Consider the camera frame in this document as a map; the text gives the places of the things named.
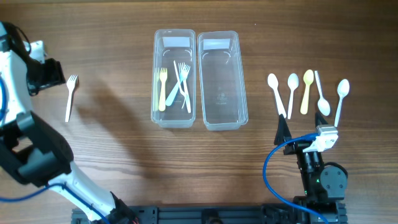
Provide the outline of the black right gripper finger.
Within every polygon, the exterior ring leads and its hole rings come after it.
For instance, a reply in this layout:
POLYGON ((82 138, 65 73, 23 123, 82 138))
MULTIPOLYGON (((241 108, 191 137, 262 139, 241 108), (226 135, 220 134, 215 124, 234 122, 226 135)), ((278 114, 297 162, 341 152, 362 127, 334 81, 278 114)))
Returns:
POLYGON ((321 112, 317 111, 315 113, 315 126, 317 127, 321 125, 328 125, 328 122, 324 119, 321 112))
POLYGON ((282 143, 289 141, 292 139, 292 135, 290 133, 289 127, 287 125, 286 119, 284 115, 279 115, 277 131, 275 134, 274 145, 278 146, 282 143))

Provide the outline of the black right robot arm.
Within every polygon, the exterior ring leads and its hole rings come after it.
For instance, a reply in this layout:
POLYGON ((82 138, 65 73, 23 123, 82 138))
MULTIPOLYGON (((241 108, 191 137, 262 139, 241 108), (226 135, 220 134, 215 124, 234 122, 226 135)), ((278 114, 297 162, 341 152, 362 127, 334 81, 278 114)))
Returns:
POLYGON ((279 116, 274 144, 284 148, 285 156, 295 155, 300 171, 304 196, 294 197, 295 203, 328 204, 345 198, 348 172, 335 162, 324 162, 322 153, 331 149, 338 139, 336 127, 315 113, 315 134, 293 140, 284 116, 279 116))

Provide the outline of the light blue plastic fork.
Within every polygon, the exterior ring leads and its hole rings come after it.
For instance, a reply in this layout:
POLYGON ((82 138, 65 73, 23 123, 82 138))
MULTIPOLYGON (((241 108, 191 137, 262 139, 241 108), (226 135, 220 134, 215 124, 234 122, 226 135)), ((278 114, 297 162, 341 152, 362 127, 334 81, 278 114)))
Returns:
POLYGON ((178 83, 175 84, 175 86, 173 87, 172 91, 170 92, 170 94, 166 98, 166 101, 165 101, 165 105, 166 106, 171 106, 173 104, 174 99, 177 96, 177 91, 179 90, 177 84, 178 83))

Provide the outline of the translucent white plastic fork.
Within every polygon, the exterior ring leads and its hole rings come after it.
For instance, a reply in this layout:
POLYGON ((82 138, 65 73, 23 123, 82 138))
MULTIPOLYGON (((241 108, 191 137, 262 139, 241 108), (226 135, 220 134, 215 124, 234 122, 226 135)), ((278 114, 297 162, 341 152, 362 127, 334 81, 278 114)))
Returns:
POLYGON ((174 60, 174 68, 175 68, 175 73, 176 73, 177 83, 178 83, 177 85, 178 85, 180 94, 184 97, 184 101, 183 101, 183 105, 182 105, 182 109, 183 109, 184 106, 185 106, 185 102, 186 102, 186 99, 185 99, 185 92, 183 91, 182 86, 181 86, 180 74, 179 74, 179 72, 178 72, 178 68, 177 68, 177 64, 176 64, 176 61, 175 61, 175 60, 174 60))

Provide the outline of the yellow plastic fork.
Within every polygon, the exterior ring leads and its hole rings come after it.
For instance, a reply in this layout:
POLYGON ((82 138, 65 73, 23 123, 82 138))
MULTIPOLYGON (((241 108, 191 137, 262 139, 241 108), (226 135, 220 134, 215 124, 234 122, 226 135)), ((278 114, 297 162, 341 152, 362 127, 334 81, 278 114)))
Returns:
POLYGON ((161 68, 159 73, 161 82, 160 96, 159 96, 159 111, 165 111, 165 83, 167 81, 167 68, 161 68))

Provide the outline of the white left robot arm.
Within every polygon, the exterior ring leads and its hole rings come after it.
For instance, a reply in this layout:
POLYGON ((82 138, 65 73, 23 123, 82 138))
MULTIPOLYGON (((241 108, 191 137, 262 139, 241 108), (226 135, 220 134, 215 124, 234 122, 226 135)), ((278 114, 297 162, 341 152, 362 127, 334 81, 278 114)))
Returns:
POLYGON ((33 96, 64 83, 59 61, 34 48, 18 26, 1 22, 1 167, 39 194, 65 197, 92 223, 139 223, 121 199, 81 171, 67 140, 34 112, 33 96))

